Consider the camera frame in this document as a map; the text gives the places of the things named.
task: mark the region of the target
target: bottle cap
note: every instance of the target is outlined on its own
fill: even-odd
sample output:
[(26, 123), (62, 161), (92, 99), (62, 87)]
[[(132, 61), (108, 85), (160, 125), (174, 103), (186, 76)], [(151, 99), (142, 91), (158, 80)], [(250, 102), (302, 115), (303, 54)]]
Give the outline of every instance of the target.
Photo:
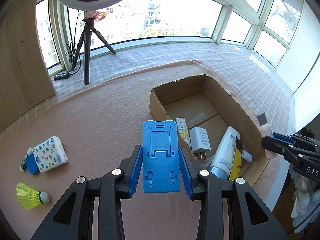
[(260, 126), (262, 126), (268, 122), (265, 113), (258, 114), (257, 118), (258, 118), (258, 122), (259, 122)]
[(250, 153), (248, 153), (247, 151), (245, 150), (242, 150), (241, 152), (241, 156), (242, 158), (244, 158), (247, 162), (252, 162), (252, 155)]
[(228, 179), (229, 177), (229, 175), (224, 170), (217, 167), (210, 167), (209, 171), (215, 174), (220, 179)]

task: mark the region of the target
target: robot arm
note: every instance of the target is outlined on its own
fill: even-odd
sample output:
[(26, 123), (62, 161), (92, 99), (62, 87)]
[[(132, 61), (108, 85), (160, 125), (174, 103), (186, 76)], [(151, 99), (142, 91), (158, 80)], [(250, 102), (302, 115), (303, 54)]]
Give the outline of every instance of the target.
[[(32, 240), (92, 239), (94, 198), (99, 197), (98, 239), (125, 240), (121, 199), (135, 193), (142, 166), (142, 146), (118, 169), (101, 178), (77, 178), (51, 209), (34, 233)], [(185, 148), (179, 148), (179, 166), (186, 193), (193, 201), (201, 200), (197, 240), (223, 240), (222, 198), (228, 199), (230, 239), (288, 239), (271, 211), (242, 178), (219, 179), (202, 170)]]

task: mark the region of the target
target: small white bottle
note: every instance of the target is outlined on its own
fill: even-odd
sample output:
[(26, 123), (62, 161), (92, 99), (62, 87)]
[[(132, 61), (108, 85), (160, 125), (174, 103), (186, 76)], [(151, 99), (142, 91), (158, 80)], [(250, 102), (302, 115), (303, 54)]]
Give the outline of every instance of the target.
[[(262, 138), (265, 137), (265, 136), (274, 137), (273, 136), (273, 131), (271, 129), (271, 125), (268, 123), (265, 113), (257, 115), (257, 119), (258, 119), (258, 122), (260, 124), (261, 137)], [(265, 150), (265, 151), (266, 151), (267, 159), (273, 159), (274, 157), (277, 156), (277, 154), (274, 153), (274, 152), (270, 152), (268, 150)]]

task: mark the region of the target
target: window sill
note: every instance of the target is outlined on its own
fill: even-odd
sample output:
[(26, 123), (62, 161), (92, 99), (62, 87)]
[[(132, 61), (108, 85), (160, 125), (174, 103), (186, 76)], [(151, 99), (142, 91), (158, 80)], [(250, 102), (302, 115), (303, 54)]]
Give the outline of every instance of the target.
[(62, 70), (64, 70), (62, 65), (58, 64), (58, 65), (48, 69), (47, 71), (48, 71), (50, 77), (53, 77), (55, 74), (61, 72)]
[[(131, 49), (136, 47), (163, 44), (163, 43), (177, 43), (177, 42), (210, 42), (215, 41), (208, 37), (191, 37), (191, 36), (177, 36), (177, 37), (156, 37), (156, 38), (145, 38), (132, 41), (123, 41), (120, 43), (110, 44), (115, 51), (120, 51), (124, 49)], [(90, 58), (100, 57), (106, 54), (110, 54), (110, 50), (106, 47), (100, 47), (92, 49), (90, 51)], [(80, 55), (80, 59), (83, 60), (83, 53)]]

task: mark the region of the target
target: tree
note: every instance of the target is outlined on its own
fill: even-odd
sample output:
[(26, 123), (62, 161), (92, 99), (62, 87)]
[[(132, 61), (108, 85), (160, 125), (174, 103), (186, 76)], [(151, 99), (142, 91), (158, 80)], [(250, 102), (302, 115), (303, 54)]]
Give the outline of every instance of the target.
[(144, 29), (140, 34), (141, 38), (159, 36), (199, 36), (199, 31), (178, 29), (169, 24), (154, 24), (150, 28)]
[(201, 29), (201, 36), (203, 36), (203, 37), (209, 37), (209, 30), (210, 30), (210, 28), (202, 28)]

